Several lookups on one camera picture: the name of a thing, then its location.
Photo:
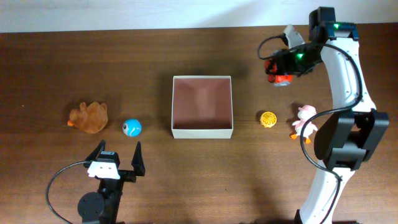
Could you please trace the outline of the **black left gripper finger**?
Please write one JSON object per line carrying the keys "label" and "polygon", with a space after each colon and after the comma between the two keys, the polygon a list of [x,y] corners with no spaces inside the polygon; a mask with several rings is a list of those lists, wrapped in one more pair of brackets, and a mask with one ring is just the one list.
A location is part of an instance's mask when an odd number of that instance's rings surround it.
{"label": "black left gripper finger", "polygon": [[134,151],[134,155],[131,161],[131,165],[133,167],[133,171],[136,176],[141,176],[141,177],[145,176],[146,168],[142,157],[141,143],[139,141],[137,142],[136,149]]}
{"label": "black left gripper finger", "polygon": [[101,152],[105,150],[106,141],[101,140],[97,147],[89,154],[89,156],[85,159],[85,162],[95,161]]}

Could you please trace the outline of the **pink white duck toy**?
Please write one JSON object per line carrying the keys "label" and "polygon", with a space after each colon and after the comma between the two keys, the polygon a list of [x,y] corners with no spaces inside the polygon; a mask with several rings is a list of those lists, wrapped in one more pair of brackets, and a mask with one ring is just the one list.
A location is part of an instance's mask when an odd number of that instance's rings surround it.
{"label": "pink white duck toy", "polygon": [[[298,120],[294,121],[292,123],[292,126],[294,127],[294,132],[290,134],[291,139],[296,139],[301,135],[302,128],[305,124],[306,121],[308,121],[312,116],[315,116],[317,113],[315,107],[311,105],[304,105],[302,107],[298,108]],[[318,128],[312,123],[309,122],[303,132],[303,137],[305,140],[305,144],[310,144],[311,139],[310,135],[314,132],[318,131]]]}

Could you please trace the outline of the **red grey toy truck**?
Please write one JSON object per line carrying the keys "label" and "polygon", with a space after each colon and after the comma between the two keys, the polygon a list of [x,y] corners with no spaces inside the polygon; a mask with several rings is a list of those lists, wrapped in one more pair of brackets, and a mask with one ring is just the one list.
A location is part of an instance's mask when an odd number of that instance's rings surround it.
{"label": "red grey toy truck", "polygon": [[274,86],[287,86],[292,83],[293,75],[283,72],[275,60],[267,60],[264,64],[265,73],[268,75],[268,81]]}

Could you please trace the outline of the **yellow round toy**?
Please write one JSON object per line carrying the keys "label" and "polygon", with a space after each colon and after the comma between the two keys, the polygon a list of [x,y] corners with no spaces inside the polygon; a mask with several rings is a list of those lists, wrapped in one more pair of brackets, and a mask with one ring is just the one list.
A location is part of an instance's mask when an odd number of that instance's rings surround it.
{"label": "yellow round toy", "polygon": [[270,111],[266,111],[263,112],[263,114],[261,114],[260,117],[260,124],[265,127],[265,128],[271,128],[273,127],[277,122],[277,116],[270,112]]}

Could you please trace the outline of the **brown plush toy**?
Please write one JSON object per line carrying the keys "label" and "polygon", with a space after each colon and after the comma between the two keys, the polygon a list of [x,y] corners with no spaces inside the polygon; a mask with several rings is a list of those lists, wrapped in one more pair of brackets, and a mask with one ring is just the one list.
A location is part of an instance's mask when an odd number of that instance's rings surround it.
{"label": "brown plush toy", "polygon": [[94,101],[89,105],[82,102],[78,109],[72,109],[67,125],[86,133],[95,134],[100,132],[107,123],[108,107],[106,103]]}

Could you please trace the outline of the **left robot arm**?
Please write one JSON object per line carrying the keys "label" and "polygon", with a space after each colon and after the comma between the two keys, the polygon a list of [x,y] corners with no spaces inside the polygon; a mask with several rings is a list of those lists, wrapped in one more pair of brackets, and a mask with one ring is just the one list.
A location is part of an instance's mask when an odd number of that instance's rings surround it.
{"label": "left robot arm", "polygon": [[88,176],[99,180],[97,191],[85,194],[78,202],[77,210],[83,223],[116,223],[124,184],[135,183],[146,174],[141,143],[136,144],[132,170],[120,169],[118,153],[107,151],[105,146],[102,140],[83,163]]}

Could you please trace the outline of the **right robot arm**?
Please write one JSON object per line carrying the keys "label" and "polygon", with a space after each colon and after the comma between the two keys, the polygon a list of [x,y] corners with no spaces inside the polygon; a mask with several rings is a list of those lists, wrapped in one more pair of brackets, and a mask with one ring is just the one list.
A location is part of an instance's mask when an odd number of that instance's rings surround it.
{"label": "right robot arm", "polygon": [[389,117],[372,101],[359,62],[359,34],[352,22],[338,22],[333,7],[319,7],[309,15],[309,40],[287,26],[279,35],[285,48],[265,57],[268,79],[276,86],[288,85],[293,76],[326,66],[333,107],[325,111],[327,121],[310,106],[299,109],[292,139],[301,146],[310,142],[317,168],[310,193],[296,211],[295,223],[331,223],[338,199],[349,179],[368,161],[389,125]]}

